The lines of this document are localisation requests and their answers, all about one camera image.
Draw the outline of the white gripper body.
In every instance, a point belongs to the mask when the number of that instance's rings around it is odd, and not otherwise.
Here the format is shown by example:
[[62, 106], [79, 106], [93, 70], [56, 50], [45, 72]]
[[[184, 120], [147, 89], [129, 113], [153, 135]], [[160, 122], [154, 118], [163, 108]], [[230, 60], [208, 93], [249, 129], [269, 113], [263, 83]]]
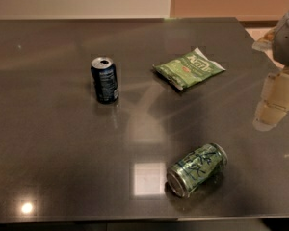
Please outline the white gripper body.
[[289, 10], [276, 25], [273, 58], [275, 61], [289, 66]]

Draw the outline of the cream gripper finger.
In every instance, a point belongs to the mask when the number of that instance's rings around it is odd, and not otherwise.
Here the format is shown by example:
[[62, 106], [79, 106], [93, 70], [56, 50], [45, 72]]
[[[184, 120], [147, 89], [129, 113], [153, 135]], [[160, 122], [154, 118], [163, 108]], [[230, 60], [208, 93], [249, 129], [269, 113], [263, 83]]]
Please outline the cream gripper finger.
[[275, 28], [270, 29], [252, 45], [252, 48], [256, 51], [265, 52], [273, 48], [273, 42], [275, 38]]
[[269, 73], [255, 111], [253, 127], [261, 132], [275, 128], [289, 112], [289, 67]]

